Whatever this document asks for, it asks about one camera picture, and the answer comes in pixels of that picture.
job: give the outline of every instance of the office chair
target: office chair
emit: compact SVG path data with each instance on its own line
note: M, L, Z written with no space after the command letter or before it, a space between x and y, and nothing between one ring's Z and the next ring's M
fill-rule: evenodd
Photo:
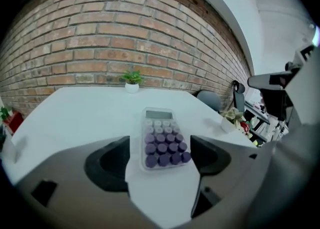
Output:
M215 110L217 113L221 109L221 100L220 97L208 90L201 90L197 95L196 98L205 103L208 107Z
M250 121L252 118L252 114L245 113L245 89L246 88L244 85L236 80L233 81L233 105L239 110L239 112L244 113L244 117L246 120ZM252 134L250 140L252 142L257 140L258 146L268 141L264 136L260 135L253 129L250 129L250 133Z

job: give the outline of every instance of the white desk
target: white desk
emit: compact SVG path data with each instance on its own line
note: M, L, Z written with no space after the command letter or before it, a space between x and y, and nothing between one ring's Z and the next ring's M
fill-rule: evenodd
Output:
M3 167L15 185L58 151L130 136L125 179L131 200L159 226L178 226L191 219L200 175L193 161L175 168L174 173L139 169L138 142L145 107L172 109L187 145L191 135L199 135L255 148L238 130L225 133L220 128L222 117L185 91L140 89L129 94L123 87L66 87L48 97L22 123L12 142L25 147L16 163L4 159ZM161 191L167 186L172 194Z

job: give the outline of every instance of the green plant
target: green plant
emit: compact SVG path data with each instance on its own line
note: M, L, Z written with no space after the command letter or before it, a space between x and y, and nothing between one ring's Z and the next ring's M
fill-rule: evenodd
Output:
M221 113L222 117L225 117L229 122L232 124L236 124L237 122L245 121L243 118L244 113L239 112L239 110L235 107L232 107L229 111L222 111Z
M1 113L1 119L4 122L9 117L9 111L11 111L11 108L2 106L0 109Z
M138 84L143 80L140 76L140 71L126 71L122 79L125 79L128 84Z

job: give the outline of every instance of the white pot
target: white pot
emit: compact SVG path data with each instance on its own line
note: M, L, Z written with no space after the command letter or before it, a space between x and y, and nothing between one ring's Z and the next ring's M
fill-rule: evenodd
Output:
M236 129L235 125L233 125L230 121L228 121L225 117L223 117L221 121L221 128L226 132L230 133Z
M125 89L128 93L137 93L138 90L139 90L139 84L128 84L128 83L125 83Z

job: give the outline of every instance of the brick wall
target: brick wall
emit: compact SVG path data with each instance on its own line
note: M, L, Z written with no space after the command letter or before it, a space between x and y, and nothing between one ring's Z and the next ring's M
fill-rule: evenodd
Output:
M66 86L123 86L218 93L247 85L248 63L232 31L204 0L30 0L0 47L0 96L27 116Z

